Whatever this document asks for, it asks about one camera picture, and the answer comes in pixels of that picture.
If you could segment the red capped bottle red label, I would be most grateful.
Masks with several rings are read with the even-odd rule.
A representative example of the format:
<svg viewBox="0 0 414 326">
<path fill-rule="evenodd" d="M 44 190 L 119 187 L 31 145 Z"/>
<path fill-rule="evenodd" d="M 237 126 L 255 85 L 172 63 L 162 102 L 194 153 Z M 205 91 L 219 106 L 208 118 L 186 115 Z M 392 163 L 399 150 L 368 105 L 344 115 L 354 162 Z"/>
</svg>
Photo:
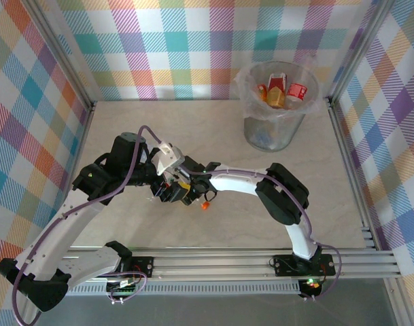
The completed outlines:
<svg viewBox="0 0 414 326">
<path fill-rule="evenodd" d="M 164 181 L 155 182 L 150 185 L 150 191 L 153 199 L 159 199 L 161 202 L 168 201 L 168 184 Z"/>
</svg>

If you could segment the clear bottle red wrap label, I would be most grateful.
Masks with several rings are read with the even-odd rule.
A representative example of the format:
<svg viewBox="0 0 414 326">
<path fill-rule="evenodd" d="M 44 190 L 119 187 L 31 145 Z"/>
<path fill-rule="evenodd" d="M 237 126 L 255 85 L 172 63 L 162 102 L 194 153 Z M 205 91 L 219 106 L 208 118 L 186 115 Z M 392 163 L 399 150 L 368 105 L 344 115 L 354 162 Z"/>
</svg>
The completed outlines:
<svg viewBox="0 0 414 326">
<path fill-rule="evenodd" d="M 302 102 L 305 99 L 308 88 L 305 85 L 292 83 L 288 88 L 286 99 L 289 101 Z"/>
</svg>

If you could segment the clear plastic bin liner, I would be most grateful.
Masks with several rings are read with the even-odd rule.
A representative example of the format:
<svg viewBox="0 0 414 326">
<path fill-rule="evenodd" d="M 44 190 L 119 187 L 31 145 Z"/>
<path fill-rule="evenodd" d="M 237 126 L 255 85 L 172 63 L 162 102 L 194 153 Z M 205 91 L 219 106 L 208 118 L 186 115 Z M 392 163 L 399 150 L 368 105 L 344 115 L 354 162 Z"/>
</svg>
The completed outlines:
<svg viewBox="0 0 414 326">
<path fill-rule="evenodd" d="M 275 109 L 260 99 L 257 85 L 267 82 L 272 73 L 285 73 L 287 75 L 287 86 L 291 86 L 298 74 L 305 73 L 307 75 L 307 80 L 304 83 L 307 87 L 307 93 L 303 102 L 297 108 Z M 312 67 L 280 60 L 254 62 L 243 67 L 236 74 L 235 83 L 244 117 L 272 121 L 276 118 L 313 113 L 323 108 L 322 87 Z"/>
</svg>

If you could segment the aluminium side rail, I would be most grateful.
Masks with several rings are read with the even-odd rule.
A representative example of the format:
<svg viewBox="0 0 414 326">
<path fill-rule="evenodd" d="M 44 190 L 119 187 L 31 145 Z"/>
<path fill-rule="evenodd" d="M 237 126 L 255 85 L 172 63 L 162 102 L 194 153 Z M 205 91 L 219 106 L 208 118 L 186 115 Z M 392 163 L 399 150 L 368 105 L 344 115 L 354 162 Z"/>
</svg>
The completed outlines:
<svg viewBox="0 0 414 326">
<path fill-rule="evenodd" d="M 92 123 L 92 119 L 93 119 L 93 115 L 94 115 L 94 111 L 96 109 L 96 106 L 97 106 L 97 102 L 95 101 L 91 104 L 90 110 L 87 113 L 83 133 L 82 133 L 80 142 L 78 143 L 77 150 L 76 150 L 76 153 L 75 153 L 75 156 L 74 156 L 75 160 L 74 160 L 73 166 L 72 166 L 73 170 L 69 174 L 68 184 L 66 186 L 66 189 L 63 191 L 63 198 L 64 199 L 68 196 L 69 191 L 72 189 L 73 180 L 77 177 L 77 173 L 78 173 L 77 170 L 79 169 L 78 166 L 80 164 L 80 160 L 81 160 L 81 157 L 82 157 L 82 152 L 83 152 L 84 146 L 86 144 L 88 132 L 89 132 L 89 129 L 90 129 L 90 125 Z"/>
<path fill-rule="evenodd" d="M 326 104 L 328 106 L 328 115 L 334 130 L 335 137 L 337 139 L 352 196 L 358 209 L 363 233 L 365 234 L 364 239 L 372 240 L 374 242 L 372 248 L 379 250 L 379 239 L 373 221 L 369 215 L 368 206 L 364 198 L 364 193 L 360 187 L 351 152 L 347 146 L 346 136 L 341 125 L 341 120 L 339 118 L 339 110 L 337 109 L 336 105 L 332 103 L 332 99 L 330 97 L 326 98 Z"/>
</svg>

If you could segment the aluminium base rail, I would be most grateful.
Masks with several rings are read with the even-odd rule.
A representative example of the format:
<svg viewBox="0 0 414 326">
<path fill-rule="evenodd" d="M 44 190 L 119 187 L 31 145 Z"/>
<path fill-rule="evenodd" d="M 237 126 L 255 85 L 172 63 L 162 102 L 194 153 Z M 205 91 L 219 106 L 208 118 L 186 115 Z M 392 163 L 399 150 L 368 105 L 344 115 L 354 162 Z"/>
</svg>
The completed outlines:
<svg viewBox="0 0 414 326">
<path fill-rule="evenodd" d="M 274 280 L 269 263 L 274 255 L 290 250 L 261 248 L 163 248 L 133 249 L 134 256 L 152 256 L 154 281 Z M 400 268 L 390 251 L 341 249 L 332 255 L 341 278 L 398 278 Z"/>
</svg>

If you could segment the aluminium frame post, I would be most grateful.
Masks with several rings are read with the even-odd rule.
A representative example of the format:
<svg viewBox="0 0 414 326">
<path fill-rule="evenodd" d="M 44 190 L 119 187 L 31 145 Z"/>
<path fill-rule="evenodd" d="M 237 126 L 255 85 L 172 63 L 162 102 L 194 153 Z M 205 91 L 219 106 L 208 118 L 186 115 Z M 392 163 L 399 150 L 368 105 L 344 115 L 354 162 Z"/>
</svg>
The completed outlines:
<svg viewBox="0 0 414 326">
<path fill-rule="evenodd" d="M 39 5 L 38 0 L 21 0 L 21 2 L 30 14 L 33 22 L 37 25 L 39 32 L 42 34 L 57 63 L 61 66 L 61 69 L 70 82 L 71 87 L 78 95 L 80 102 L 85 106 L 85 108 L 87 108 L 88 112 L 93 112 L 96 102 L 93 101 L 88 95 L 79 75 L 63 48 L 62 43 Z"/>
<path fill-rule="evenodd" d="M 324 98 L 332 106 L 344 93 L 395 0 L 362 0 L 353 15 L 339 57 L 324 85 Z"/>
</svg>

